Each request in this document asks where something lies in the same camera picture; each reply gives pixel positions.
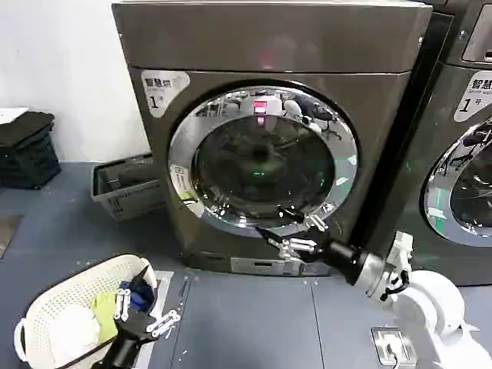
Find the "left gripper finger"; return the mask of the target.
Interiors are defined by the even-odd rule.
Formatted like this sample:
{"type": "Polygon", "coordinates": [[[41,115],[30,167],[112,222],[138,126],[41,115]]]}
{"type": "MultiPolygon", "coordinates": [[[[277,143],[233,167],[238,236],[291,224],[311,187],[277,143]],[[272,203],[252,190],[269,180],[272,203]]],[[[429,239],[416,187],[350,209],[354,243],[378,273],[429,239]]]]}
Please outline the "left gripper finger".
{"type": "Polygon", "coordinates": [[[127,321],[131,309],[147,313],[152,307],[152,286],[145,280],[147,268],[143,268],[130,281],[120,283],[115,297],[114,319],[127,321]]]}
{"type": "Polygon", "coordinates": [[[181,320],[181,315],[176,310],[170,310],[158,318],[154,323],[146,327],[146,332],[153,338],[158,338],[169,331],[175,323],[181,320]]]}

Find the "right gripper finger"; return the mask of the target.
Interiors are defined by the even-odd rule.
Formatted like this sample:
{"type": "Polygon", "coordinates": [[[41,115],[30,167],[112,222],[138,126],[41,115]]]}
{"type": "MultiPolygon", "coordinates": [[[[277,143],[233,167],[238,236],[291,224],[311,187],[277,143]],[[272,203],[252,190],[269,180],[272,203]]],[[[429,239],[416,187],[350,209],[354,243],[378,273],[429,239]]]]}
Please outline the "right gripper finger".
{"type": "Polygon", "coordinates": [[[319,232],[326,232],[328,225],[315,213],[305,214],[295,208],[277,207],[280,217],[290,218],[292,221],[302,224],[306,228],[315,227],[319,232]]]}
{"type": "Polygon", "coordinates": [[[270,246],[279,250],[279,257],[285,260],[301,260],[302,254],[312,254],[317,249],[317,243],[308,239],[283,238],[264,228],[255,228],[270,246]]]}

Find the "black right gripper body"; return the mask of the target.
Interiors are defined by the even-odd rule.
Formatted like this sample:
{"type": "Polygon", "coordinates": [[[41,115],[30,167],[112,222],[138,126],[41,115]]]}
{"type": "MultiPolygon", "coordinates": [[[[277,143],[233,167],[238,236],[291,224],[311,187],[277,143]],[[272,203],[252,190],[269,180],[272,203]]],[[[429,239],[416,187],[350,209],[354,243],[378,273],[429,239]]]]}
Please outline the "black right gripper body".
{"type": "Polygon", "coordinates": [[[296,240],[296,253],[305,264],[304,270],[310,276],[328,276],[338,273],[354,286],[359,278],[366,251],[339,241],[328,232],[314,232],[296,240]]]}

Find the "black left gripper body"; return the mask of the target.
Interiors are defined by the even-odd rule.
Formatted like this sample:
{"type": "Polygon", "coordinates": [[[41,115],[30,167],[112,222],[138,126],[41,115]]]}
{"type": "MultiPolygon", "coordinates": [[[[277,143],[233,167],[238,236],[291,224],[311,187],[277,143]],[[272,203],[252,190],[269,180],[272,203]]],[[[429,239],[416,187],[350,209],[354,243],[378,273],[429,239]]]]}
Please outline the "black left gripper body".
{"type": "Polygon", "coordinates": [[[147,332],[147,326],[154,322],[155,318],[148,313],[130,307],[128,319],[115,322],[118,333],[108,352],[97,362],[97,368],[133,368],[141,347],[155,340],[147,332]]]}

